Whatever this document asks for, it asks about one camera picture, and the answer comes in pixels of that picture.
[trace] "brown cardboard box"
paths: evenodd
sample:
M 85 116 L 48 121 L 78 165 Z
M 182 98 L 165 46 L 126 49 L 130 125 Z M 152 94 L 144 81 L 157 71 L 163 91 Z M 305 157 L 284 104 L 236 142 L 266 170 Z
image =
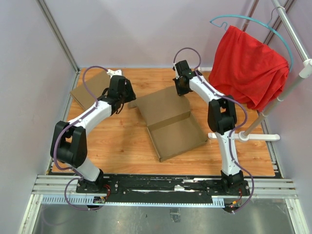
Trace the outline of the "brown cardboard box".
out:
M 178 96 L 174 86 L 139 97 L 129 107 L 139 108 L 160 162 L 208 140 L 191 113 L 188 99 Z
M 109 83 L 110 76 L 104 71 L 86 81 L 87 87 L 96 97 L 102 95 L 104 89 L 109 87 Z M 93 97 L 87 92 L 83 84 L 73 89 L 70 94 L 84 110 L 90 108 L 94 103 Z

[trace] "clothes hanger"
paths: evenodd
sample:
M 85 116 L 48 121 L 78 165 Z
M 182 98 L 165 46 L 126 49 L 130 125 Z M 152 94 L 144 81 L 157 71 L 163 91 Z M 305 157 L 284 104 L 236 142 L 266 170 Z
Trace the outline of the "clothes hanger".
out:
M 210 23 L 212 23 L 213 25 L 219 27 L 219 28 L 222 28 L 223 25 L 225 24 L 225 27 L 224 29 L 225 30 L 228 30 L 229 28 L 229 24 L 227 22 L 223 22 L 221 25 L 218 25 L 216 23 L 214 23 L 214 20 L 218 19 L 218 18 L 229 18 L 229 17 L 232 17 L 232 18 L 241 18 L 241 19 L 246 19 L 246 20 L 250 20 L 250 21 L 253 21 L 253 22 L 256 22 L 264 27 L 266 27 L 267 29 L 270 29 L 273 33 L 275 33 L 280 39 L 281 41 L 283 42 L 283 44 L 285 45 L 287 51 L 288 51 L 288 54 L 289 54 L 289 57 L 291 59 L 291 65 L 290 65 L 290 68 L 289 68 L 289 71 L 291 72 L 292 69 L 293 69 L 293 54 L 292 54 L 292 51 L 289 47 L 289 45 L 287 44 L 287 42 L 285 41 L 285 39 L 276 31 L 274 30 L 273 28 L 271 28 L 268 24 L 271 22 L 271 20 L 269 21 L 268 24 L 265 24 L 257 19 L 254 19 L 254 18 L 250 18 L 248 16 L 241 16 L 241 15 L 221 15 L 221 16 L 217 16 L 217 17 L 214 17 Z

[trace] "robotic arm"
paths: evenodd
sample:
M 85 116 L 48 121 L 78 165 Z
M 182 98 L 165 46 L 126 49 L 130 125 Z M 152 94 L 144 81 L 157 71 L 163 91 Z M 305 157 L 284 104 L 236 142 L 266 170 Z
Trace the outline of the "robotic arm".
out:
M 204 84 L 205 78 L 197 71 L 199 77 L 192 71 L 186 60 L 175 63 L 175 82 L 176 91 L 179 96 L 195 91 L 208 104 L 208 125 L 215 132 L 219 142 L 222 157 L 221 183 L 223 189 L 228 192 L 232 188 L 237 188 L 244 182 L 241 169 L 234 163 L 238 163 L 234 137 L 229 138 L 230 132 L 237 123 L 236 110 L 234 103 L 222 97 L 220 93 L 210 84 Z M 231 140 L 231 157 L 229 140 Z
M 87 135 L 104 119 L 119 114 L 125 103 L 136 99 L 131 82 L 120 75 L 111 76 L 109 88 L 106 88 L 92 107 L 69 122 L 59 121 L 54 130 L 51 157 L 57 147 L 57 159 L 73 167 L 84 180 L 102 188 L 103 171 L 87 158 Z M 58 145 L 57 138 L 64 128 L 73 124 L 62 136 Z

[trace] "wood grain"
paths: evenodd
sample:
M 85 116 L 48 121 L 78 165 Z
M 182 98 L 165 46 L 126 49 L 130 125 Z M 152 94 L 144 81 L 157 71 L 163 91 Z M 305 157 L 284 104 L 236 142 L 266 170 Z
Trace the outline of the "wood grain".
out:
M 122 69 L 137 97 L 174 85 L 171 69 Z M 101 72 L 100 69 L 88 71 L 86 80 Z M 82 75 L 78 85 L 82 84 Z M 209 133 L 207 124 L 207 104 L 195 93 L 186 95 L 191 110 L 202 129 Z M 244 113 L 236 107 L 238 123 L 244 119 Z M 68 120 L 80 115 L 83 110 L 73 101 Z M 256 118 L 257 113 L 248 110 L 248 122 L 240 130 L 246 129 Z M 254 133 L 262 133 L 258 126 Z M 126 174 L 174 174 L 174 175 L 220 175 L 221 156 L 217 140 L 208 140 L 207 144 L 176 156 L 165 162 L 159 162 L 145 122 L 137 108 L 127 106 L 120 115 L 113 115 L 99 124 L 87 137 L 88 157 L 105 173 Z M 239 163 L 254 176 L 274 176 L 274 171 L 263 141 L 236 141 Z

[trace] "red cloth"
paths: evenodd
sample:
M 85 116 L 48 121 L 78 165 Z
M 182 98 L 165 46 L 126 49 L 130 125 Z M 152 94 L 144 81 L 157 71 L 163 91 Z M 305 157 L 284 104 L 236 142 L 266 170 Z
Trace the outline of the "red cloth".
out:
M 262 111 L 282 91 L 287 61 L 267 45 L 230 26 L 217 48 L 210 84 L 250 109 Z

